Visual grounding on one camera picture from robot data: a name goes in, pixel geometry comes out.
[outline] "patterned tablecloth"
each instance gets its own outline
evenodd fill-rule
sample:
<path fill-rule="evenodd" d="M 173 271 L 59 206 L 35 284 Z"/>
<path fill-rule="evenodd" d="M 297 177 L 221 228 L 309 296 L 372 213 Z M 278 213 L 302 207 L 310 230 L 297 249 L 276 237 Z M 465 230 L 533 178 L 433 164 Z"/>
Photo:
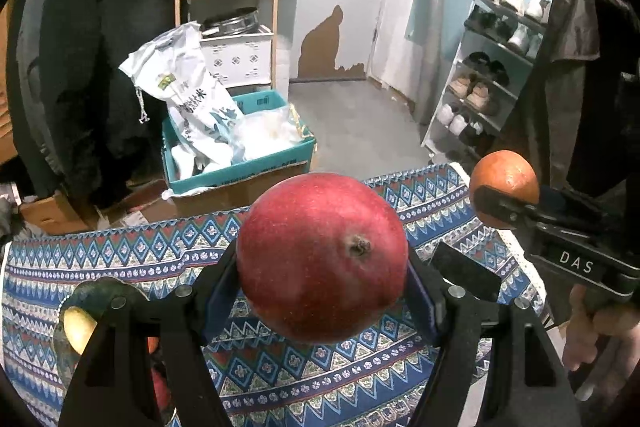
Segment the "patterned tablecloth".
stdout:
<path fill-rule="evenodd" d="M 460 166 L 430 166 L 365 183 L 396 209 L 422 258 L 445 241 L 500 274 L 499 302 L 525 296 L 540 311 L 542 282 L 511 233 L 498 234 L 475 216 Z M 60 305 L 74 288 L 110 275 L 151 299 L 162 298 L 219 259 L 246 212 L 240 208 L 130 229 L 16 241 L 8 248 L 0 279 L 0 361 L 44 425 L 56 425 L 65 395 L 52 332 Z M 489 350 L 489 343 L 479 346 L 477 377 L 488 368 Z M 203 352 L 237 427 L 406 425 L 436 357 L 402 303 L 358 337 L 305 346 L 270 331 L 250 314 L 242 296 L 223 334 Z M 170 425 L 179 426 L 179 419 L 174 416 Z"/>

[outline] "teal cardboard box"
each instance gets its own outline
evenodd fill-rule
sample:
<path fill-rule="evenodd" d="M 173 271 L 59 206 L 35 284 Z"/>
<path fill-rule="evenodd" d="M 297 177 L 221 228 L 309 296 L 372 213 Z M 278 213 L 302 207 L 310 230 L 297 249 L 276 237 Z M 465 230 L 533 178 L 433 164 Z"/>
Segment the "teal cardboard box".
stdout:
<path fill-rule="evenodd" d="M 244 114 L 250 114 L 264 109 L 277 109 L 283 105 L 287 105 L 286 100 L 274 90 L 240 94 L 234 96 L 234 100 Z M 162 138 L 164 140 L 164 151 L 162 151 L 164 173 L 167 184 L 173 189 L 175 194 L 182 194 L 187 190 L 198 187 L 222 187 L 222 185 L 238 182 L 262 172 L 268 172 L 299 162 L 306 161 L 306 170 L 308 171 L 311 156 L 316 146 L 316 138 L 310 136 L 285 151 L 231 165 L 218 171 L 198 174 L 185 180 L 179 180 L 174 159 L 171 156 L 171 147 L 177 145 L 178 137 L 175 136 L 174 127 L 168 118 L 162 122 Z"/>

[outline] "white plastic bag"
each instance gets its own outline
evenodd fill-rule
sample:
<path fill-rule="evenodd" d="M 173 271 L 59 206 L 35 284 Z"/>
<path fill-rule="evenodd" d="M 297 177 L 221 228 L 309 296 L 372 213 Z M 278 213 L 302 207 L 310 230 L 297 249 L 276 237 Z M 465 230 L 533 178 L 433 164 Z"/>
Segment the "white plastic bag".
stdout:
<path fill-rule="evenodd" d="M 200 25 L 190 22 L 169 30 L 129 54 L 120 69 L 137 89 L 164 100 L 177 136 L 219 168 L 236 153 L 231 128 L 242 112 L 207 70 L 200 49 Z M 142 106 L 141 120 L 146 118 Z"/>
<path fill-rule="evenodd" d="M 236 122 L 231 134 L 238 147 L 244 149 L 245 160 L 284 151 L 309 136 L 300 128 L 292 105 L 245 115 Z"/>

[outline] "black jacket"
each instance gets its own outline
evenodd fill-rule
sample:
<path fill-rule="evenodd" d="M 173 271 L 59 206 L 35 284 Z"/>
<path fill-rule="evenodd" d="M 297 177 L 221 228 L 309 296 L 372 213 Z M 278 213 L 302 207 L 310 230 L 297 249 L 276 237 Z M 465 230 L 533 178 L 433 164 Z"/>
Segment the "black jacket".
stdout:
<path fill-rule="evenodd" d="M 48 130 L 48 149 L 71 195 L 124 190 L 136 166 L 150 154 L 159 157 L 166 107 L 145 98 L 150 122 L 140 123 L 134 88 L 118 66 L 172 28 L 173 13 L 174 0 L 44 0 L 41 18 L 32 21 L 40 26 L 39 49 L 27 51 L 24 70 L 35 67 L 38 74 L 22 85 L 31 90 L 26 101 L 41 110 L 28 118 Z M 41 139 L 36 146 L 42 149 Z"/>
<path fill-rule="evenodd" d="M 626 218 L 638 150 L 626 107 L 638 71 L 640 21 L 628 0 L 553 0 L 536 63 L 494 149 L 523 155 L 542 184 L 597 198 L 626 180 Z"/>

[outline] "shoe rack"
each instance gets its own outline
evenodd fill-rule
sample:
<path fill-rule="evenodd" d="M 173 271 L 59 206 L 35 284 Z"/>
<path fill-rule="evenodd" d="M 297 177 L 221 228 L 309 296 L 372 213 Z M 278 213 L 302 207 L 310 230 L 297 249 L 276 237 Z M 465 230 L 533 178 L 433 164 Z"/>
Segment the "shoe rack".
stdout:
<path fill-rule="evenodd" d="M 469 16 L 476 6 L 481 7 L 482 10 L 493 12 L 498 19 L 507 18 L 514 25 L 523 24 L 532 34 L 544 35 L 545 26 L 519 15 L 510 8 L 496 4 L 492 0 L 472 0 L 468 12 Z M 535 63 L 534 58 L 529 58 L 526 54 L 520 54 L 507 47 L 505 41 L 501 42 L 495 33 L 473 28 L 468 24 L 468 20 L 469 18 L 465 21 L 464 32 L 449 70 L 446 85 L 440 93 L 436 111 L 431 117 L 431 122 L 422 141 L 422 146 L 427 147 L 430 151 L 431 158 L 438 156 L 434 160 L 437 162 L 474 162 L 486 154 L 494 137 L 500 134 L 502 126 L 513 110 Z M 465 61 L 474 52 L 483 52 L 488 55 L 491 61 L 500 62 L 509 77 L 508 84 L 503 85 L 504 82 L 499 84 L 491 74 L 480 74 L 472 67 L 472 64 L 468 63 L 468 60 Z M 469 95 L 462 97 L 458 92 L 452 90 L 451 83 L 460 76 L 473 76 L 478 82 L 482 82 L 488 87 L 489 99 L 492 100 L 494 106 L 490 114 L 485 114 L 474 107 L 474 104 L 468 99 Z M 458 124 L 450 125 L 452 122 L 443 124 L 437 117 L 446 104 L 456 108 L 456 114 L 462 114 L 469 126 L 474 122 L 480 123 L 482 126 L 481 138 L 471 137 L 470 139 L 470 129 L 467 130 L 467 133 L 463 131 L 457 136 L 452 130 L 458 131 L 460 129 Z"/>

